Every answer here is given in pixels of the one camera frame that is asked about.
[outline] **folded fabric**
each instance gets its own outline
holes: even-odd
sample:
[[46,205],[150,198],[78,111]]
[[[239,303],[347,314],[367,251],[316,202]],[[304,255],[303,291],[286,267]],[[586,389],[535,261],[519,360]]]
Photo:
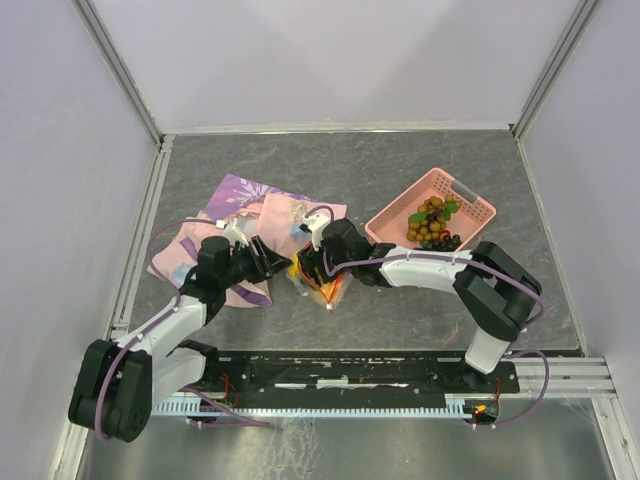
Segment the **folded fabric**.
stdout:
[[[227,175],[196,218],[226,222],[236,216],[248,218],[250,221],[244,227],[247,237],[259,235],[269,248],[290,257],[310,240],[310,236],[299,227],[306,212],[317,205],[326,204]],[[329,206],[333,208],[335,218],[346,215],[345,205]],[[187,272],[197,263],[201,242],[207,237],[221,234],[213,225],[185,223],[169,246],[153,257],[154,265],[176,286],[182,285]],[[244,308],[270,306],[266,282],[234,285],[227,290],[225,305]]]

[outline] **white backdrop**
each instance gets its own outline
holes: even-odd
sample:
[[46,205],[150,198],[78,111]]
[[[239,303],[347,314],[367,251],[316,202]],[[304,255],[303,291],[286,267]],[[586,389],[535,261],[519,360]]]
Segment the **white backdrop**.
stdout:
[[94,3],[159,127],[176,133],[306,123],[506,128],[579,2]]
[[637,0],[600,7],[524,145],[592,355],[640,441]]
[[69,0],[0,2],[0,475],[47,478],[153,155]]

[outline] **bunch of grapes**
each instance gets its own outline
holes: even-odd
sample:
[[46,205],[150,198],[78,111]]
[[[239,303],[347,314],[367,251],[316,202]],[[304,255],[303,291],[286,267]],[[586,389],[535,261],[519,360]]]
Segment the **bunch of grapes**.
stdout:
[[462,241],[460,235],[451,235],[447,230],[447,222],[461,205],[453,195],[447,195],[444,200],[436,196],[428,198],[417,213],[409,217],[407,239],[419,242],[425,250],[454,251]]

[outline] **cable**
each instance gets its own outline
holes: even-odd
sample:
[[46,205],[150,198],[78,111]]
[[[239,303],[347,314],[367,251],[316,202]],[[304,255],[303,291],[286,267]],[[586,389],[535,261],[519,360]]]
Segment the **cable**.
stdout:
[[333,222],[336,219],[336,214],[329,205],[318,205],[317,207],[313,207],[309,210],[304,216],[307,218],[309,215],[316,213],[318,210],[327,210],[329,212],[329,218]]
[[340,265],[336,265],[335,267],[330,268],[329,267],[329,258],[328,258],[327,252],[325,250],[323,252],[322,260],[324,262],[324,269],[326,270],[327,275],[329,277],[333,277],[336,273],[338,273],[340,270],[345,269],[345,268],[361,267],[361,266],[365,266],[365,265],[378,265],[378,264],[381,264],[381,263],[394,262],[396,260],[409,260],[410,258],[423,258],[425,260],[439,260],[441,262],[449,262],[449,263],[450,262],[455,262],[455,263],[462,263],[464,265],[469,265],[469,266],[477,268],[479,270],[484,270],[485,272],[493,275],[494,277],[496,277],[496,278],[508,283],[509,285],[517,288],[521,292],[526,293],[533,300],[535,300],[535,302],[539,305],[540,309],[538,310],[538,312],[533,317],[531,317],[523,325],[523,328],[524,327],[528,327],[533,322],[537,321],[540,317],[542,317],[542,315],[544,315],[545,307],[544,307],[544,304],[542,303],[542,298],[540,298],[540,295],[538,295],[533,290],[525,287],[520,282],[518,282],[517,280],[514,280],[510,276],[505,275],[504,273],[499,272],[498,270],[496,270],[494,268],[491,268],[491,267],[485,265],[484,263],[476,262],[475,260],[470,260],[468,258],[451,257],[451,256],[448,256],[448,255],[444,256],[444,255],[438,255],[438,254],[435,254],[435,253],[424,253],[424,252],[420,252],[420,251],[408,251],[404,255],[391,255],[390,257],[384,257],[384,258],[373,258],[373,259],[369,259],[369,260],[358,260],[358,261],[355,261],[355,262],[344,262],[344,263],[341,263]]
[[96,415],[94,418],[94,429],[96,431],[96,436],[98,437],[98,439],[102,441],[109,440],[109,437],[105,435],[104,431],[102,430],[102,410],[104,409],[104,399],[107,395],[109,384],[111,383],[111,380],[113,379],[113,376],[115,375],[116,370],[120,365],[120,362],[136,343],[142,341],[142,339],[147,333],[149,333],[151,330],[153,330],[162,322],[164,322],[167,318],[169,318],[171,314],[174,313],[174,311],[180,306],[180,298],[182,296],[180,294],[180,289],[176,287],[171,282],[171,280],[165,277],[162,274],[162,272],[160,272],[160,270],[158,270],[158,268],[153,264],[153,260],[151,259],[151,248],[153,247],[154,242],[157,240],[157,238],[160,236],[161,233],[165,232],[169,228],[182,225],[184,223],[206,223],[208,225],[214,225],[214,226],[216,224],[216,222],[212,220],[204,220],[199,218],[185,218],[184,220],[172,222],[169,225],[164,226],[163,228],[158,230],[156,233],[154,233],[149,239],[145,258],[149,261],[149,266],[151,267],[151,270],[153,271],[153,273],[155,273],[158,277],[160,277],[162,280],[167,282],[167,284],[170,285],[171,288],[173,288],[173,290],[175,291],[175,297],[174,297],[175,301],[173,303],[173,307],[169,308],[166,312],[164,312],[162,315],[156,318],[153,322],[147,325],[144,329],[142,329],[142,331],[140,332],[140,335],[129,340],[129,342],[120,349],[120,351],[116,355],[116,358],[113,359],[113,362],[111,362],[111,365],[109,366],[109,369],[107,370],[107,373],[104,377],[104,381],[102,382],[102,386],[100,387],[100,392],[98,393],[98,401],[96,403]]
[[536,401],[533,402],[533,404],[528,409],[526,409],[524,412],[522,412],[519,415],[516,415],[513,418],[505,420],[504,422],[494,423],[493,425],[478,425],[478,424],[475,424],[473,426],[474,429],[476,429],[476,428],[480,428],[480,429],[495,429],[497,427],[505,427],[505,426],[510,425],[512,423],[519,422],[520,420],[523,420],[525,417],[528,417],[529,415],[531,415],[533,413],[533,411],[540,406],[540,404],[542,403],[542,400],[544,399],[545,394],[547,393],[547,388],[549,387],[549,377],[551,376],[551,371],[549,369],[549,360],[547,360],[547,357],[545,357],[544,353],[542,353],[540,350],[536,350],[536,349],[530,348],[530,349],[527,349],[527,350],[521,350],[520,352],[514,353],[513,355],[505,356],[505,358],[508,358],[508,359],[519,358],[519,357],[522,357],[524,355],[529,355],[530,353],[538,355],[540,358],[542,358],[542,362],[544,363],[544,382],[542,384],[542,389],[540,390],[540,394],[538,395],[538,398],[536,398]]
[[[222,426],[222,425],[234,426],[234,427],[242,427],[242,426],[246,426],[246,427],[270,427],[271,426],[270,423],[260,422],[258,420],[254,420],[253,418],[243,417],[242,415],[238,415],[236,412],[234,412],[233,410],[225,407],[224,405],[221,405],[218,402],[214,402],[209,397],[207,397],[204,393],[196,390],[193,387],[184,387],[182,389],[182,391],[183,392],[187,392],[187,393],[193,393],[193,394],[199,396],[202,400],[207,402],[209,405],[211,405],[216,410],[218,410],[218,411],[220,411],[222,413],[226,413],[227,415],[229,415],[230,417],[235,418],[236,420],[240,420],[238,423],[221,423],[221,424],[218,424],[218,426]],[[206,424],[206,425],[211,425],[211,427],[215,427],[216,423],[211,423],[211,424]]]

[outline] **basket handle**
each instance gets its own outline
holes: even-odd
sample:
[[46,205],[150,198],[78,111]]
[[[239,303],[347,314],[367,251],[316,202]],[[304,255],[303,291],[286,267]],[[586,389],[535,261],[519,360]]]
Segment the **basket handle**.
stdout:
[[469,203],[475,203],[478,197],[480,196],[476,192],[471,190],[469,187],[467,187],[460,180],[456,180],[456,179],[454,179],[451,182],[451,190],[453,190],[455,193],[460,195]]

